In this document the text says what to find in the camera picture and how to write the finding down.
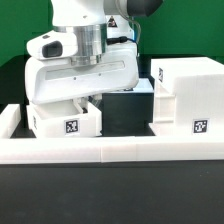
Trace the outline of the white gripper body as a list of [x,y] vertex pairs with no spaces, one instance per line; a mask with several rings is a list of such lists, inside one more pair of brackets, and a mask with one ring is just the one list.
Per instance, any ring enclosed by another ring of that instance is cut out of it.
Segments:
[[137,83],[136,56],[129,49],[108,52],[96,65],[76,66],[70,58],[39,61],[31,57],[25,66],[27,98],[35,105],[132,88]]

